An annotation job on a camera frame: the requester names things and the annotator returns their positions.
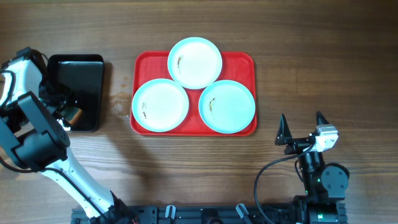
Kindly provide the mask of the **orange green sponge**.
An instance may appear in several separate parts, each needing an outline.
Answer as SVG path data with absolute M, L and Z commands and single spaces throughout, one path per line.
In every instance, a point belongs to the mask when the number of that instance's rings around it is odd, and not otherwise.
M 74 106 L 66 107 L 62 112 L 62 116 L 71 125 L 75 125 L 83 114 L 83 110 Z

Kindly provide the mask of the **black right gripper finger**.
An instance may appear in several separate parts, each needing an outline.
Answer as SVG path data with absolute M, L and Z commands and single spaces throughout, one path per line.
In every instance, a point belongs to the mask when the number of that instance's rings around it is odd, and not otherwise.
M 277 132 L 277 136 L 275 138 L 275 145 L 277 146 L 288 145 L 291 144 L 292 142 L 293 142 L 293 137 L 291 135 L 289 125 L 287 124 L 285 115 L 282 114 L 280 116 L 279 129 Z
M 322 115 L 321 111 L 317 111 L 316 113 L 316 122 L 318 126 L 329 124 L 326 118 Z

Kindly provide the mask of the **white plate top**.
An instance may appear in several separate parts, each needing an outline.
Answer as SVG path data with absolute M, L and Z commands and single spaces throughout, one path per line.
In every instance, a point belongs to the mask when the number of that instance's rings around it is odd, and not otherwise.
M 211 41 L 188 37 L 177 42 L 167 57 L 172 79 L 184 88 L 199 90 L 211 85 L 223 67 L 221 52 Z

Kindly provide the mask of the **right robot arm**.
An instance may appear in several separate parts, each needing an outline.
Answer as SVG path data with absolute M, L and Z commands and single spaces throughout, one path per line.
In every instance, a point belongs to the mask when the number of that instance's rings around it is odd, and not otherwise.
M 298 171 L 306 191 L 296 195 L 289 203 L 285 223 L 337 223 L 348 222 L 345 191 L 348 188 L 349 171 L 338 163 L 327 164 L 323 153 L 333 148 L 338 140 L 338 130 L 321 112 L 316 113 L 317 126 L 306 138 L 293 138 L 285 116 L 280 119 L 284 154 L 298 156 Z

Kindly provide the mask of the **white plate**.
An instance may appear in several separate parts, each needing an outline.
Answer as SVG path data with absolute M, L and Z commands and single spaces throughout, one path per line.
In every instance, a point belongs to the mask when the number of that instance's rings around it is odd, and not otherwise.
M 211 85 L 223 67 L 221 52 L 211 41 L 188 37 L 177 42 L 167 57 L 172 79 L 184 88 L 199 90 Z
M 140 126 L 162 133 L 176 128 L 186 118 L 189 99 L 177 82 L 158 78 L 138 88 L 132 98 L 131 109 Z
M 221 134 L 234 134 L 250 125 L 256 104 L 252 93 L 243 84 L 220 80 L 203 90 L 198 111 L 210 129 Z

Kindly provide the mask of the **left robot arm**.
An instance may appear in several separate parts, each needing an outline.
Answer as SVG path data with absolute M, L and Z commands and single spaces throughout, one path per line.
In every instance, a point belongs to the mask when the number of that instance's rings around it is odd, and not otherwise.
M 84 209 L 90 223 L 140 223 L 112 191 L 103 188 L 76 160 L 60 109 L 77 107 L 75 92 L 54 80 L 47 57 L 29 47 L 4 62 L 1 97 L 1 146 L 19 173 L 40 172 L 54 180 Z

